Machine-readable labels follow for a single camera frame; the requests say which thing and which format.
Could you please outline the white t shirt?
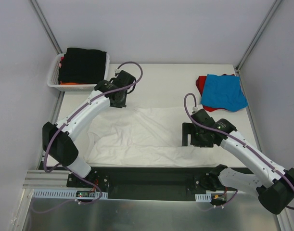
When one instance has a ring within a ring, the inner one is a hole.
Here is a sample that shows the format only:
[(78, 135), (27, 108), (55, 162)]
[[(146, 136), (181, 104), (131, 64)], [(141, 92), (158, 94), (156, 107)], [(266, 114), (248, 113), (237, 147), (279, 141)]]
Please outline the white t shirt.
[(181, 145), (184, 106), (108, 108), (91, 122), (84, 160), (93, 166), (209, 167), (210, 149)]

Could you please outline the white plastic basket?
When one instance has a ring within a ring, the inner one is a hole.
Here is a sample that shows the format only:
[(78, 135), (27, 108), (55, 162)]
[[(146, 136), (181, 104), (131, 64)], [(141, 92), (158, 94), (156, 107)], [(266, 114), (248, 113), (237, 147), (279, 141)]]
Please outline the white plastic basket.
[(58, 54), (51, 62), (50, 68), (47, 73), (48, 87), (55, 88), (61, 92), (66, 91), (92, 91), (97, 84), (59, 84), (59, 63), (65, 53)]

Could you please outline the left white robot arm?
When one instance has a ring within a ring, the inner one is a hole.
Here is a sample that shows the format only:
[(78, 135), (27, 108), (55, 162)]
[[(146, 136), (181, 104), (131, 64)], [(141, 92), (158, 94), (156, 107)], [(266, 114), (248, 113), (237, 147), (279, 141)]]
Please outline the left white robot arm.
[(74, 144), (81, 131), (108, 107), (125, 107), (128, 89), (134, 87), (136, 78), (130, 73), (117, 71), (115, 77), (102, 80), (90, 93), (88, 98), (71, 114), (55, 124), (47, 122), (42, 127), (42, 148), (63, 167), (78, 175), (78, 182), (89, 187), (95, 176), (91, 166), (78, 156)]

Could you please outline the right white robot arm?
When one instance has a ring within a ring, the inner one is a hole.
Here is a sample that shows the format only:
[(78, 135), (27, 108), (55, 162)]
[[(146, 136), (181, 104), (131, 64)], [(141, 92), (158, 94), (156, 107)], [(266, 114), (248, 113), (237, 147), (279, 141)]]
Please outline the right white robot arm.
[(261, 205), (278, 215), (294, 199), (294, 168), (286, 169), (270, 160), (247, 142), (237, 128), (226, 119), (215, 121), (204, 109), (193, 108), (187, 114), (190, 123), (182, 124), (182, 145), (201, 148), (215, 145), (241, 161), (251, 174), (218, 165), (199, 179), (201, 187), (216, 191), (231, 187), (256, 197)]

